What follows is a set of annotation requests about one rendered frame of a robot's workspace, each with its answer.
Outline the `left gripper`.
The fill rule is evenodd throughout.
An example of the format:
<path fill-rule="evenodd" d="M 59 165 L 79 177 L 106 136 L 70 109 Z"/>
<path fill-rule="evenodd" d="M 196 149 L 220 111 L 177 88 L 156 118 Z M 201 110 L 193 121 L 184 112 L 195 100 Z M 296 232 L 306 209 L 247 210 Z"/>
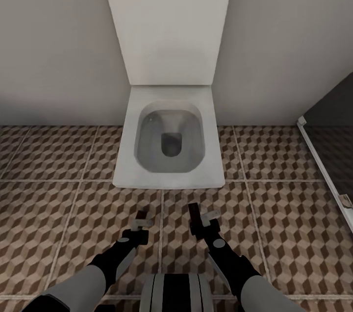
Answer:
<path fill-rule="evenodd" d="M 148 230 L 142 230 L 140 229 L 137 232 L 131 231 L 131 229 L 126 229 L 123 232 L 123 236 L 130 236 L 134 235 L 137 238 L 137 247 L 139 245 L 147 245 L 148 244 L 148 239 L 149 239 L 149 231 Z"/>

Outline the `mousetrap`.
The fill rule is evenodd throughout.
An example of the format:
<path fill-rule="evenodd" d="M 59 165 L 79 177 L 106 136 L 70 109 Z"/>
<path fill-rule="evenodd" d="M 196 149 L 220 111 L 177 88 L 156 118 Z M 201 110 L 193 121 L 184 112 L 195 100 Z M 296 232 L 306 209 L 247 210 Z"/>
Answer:
<path fill-rule="evenodd" d="M 139 210 L 136 216 L 136 219 L 146 219 L 147 212 Z"/>
<path fill-rule="evenodd" d="M 202 223 L 198 203 L 189 204 L 189 212 L 193 227 Z"/>

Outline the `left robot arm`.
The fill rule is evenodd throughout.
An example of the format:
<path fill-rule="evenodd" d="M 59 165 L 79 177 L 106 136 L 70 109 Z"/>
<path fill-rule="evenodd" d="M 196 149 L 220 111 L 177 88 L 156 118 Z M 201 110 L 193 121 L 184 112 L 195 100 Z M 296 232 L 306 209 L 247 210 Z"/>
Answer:
<path fill-rule="evenodd" d="M 86 267 L 63 282 L 45 290 L 20 312 L 93 312 L 121 275 L 132 264 L 136 248 L 147 245 L 153 221 L 133 219 L 131 229 L 123 232 L 116 246 L 98 254 Z"/>

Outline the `robot trunk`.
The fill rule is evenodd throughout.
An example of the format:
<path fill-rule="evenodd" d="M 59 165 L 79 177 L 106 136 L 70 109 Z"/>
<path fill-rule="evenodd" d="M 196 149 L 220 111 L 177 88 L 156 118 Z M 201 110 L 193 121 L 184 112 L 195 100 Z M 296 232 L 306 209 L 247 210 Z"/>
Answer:
<path fill-rule="evenodd" d="M 214 312 L 205 274 L 149 274 L 139 312 Z"/>

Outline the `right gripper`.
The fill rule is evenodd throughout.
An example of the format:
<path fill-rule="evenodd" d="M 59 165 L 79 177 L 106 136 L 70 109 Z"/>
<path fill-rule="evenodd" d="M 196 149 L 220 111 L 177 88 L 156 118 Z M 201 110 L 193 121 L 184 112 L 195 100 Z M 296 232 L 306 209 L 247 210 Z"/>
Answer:
<path fill-rule="evenodd" d="M 210 221 L 210 225 L 207 227 L 204 227 L 202 223 L 193 227 L 192 222 L 190 222 L 191 234 L 195 235 L 197 240 L 204 239 L 206 242 L 206 236 L 209 232 L 216 232 L 217 234 L 219 234 L 219 232 L 221 231 L 217 219 L 213 218 L 213 219 L 210 219 L 209 221 Z"/>

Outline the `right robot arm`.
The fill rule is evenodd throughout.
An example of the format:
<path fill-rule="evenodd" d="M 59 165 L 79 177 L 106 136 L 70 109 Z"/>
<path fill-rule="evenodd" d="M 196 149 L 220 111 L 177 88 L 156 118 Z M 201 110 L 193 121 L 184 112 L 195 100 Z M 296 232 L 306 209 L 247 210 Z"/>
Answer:
<path fill-rule="evenodd" d="M 239 257 L 220 236 L 215 209 L 201 215 L 202 223 L 190 222 L 191 234 L 204 239 L 210 252 L 209 259 L 230 292 L 237 296 L 245 312 L 308 312 L 270 284 L 257 272 L 247 257 Z"/>

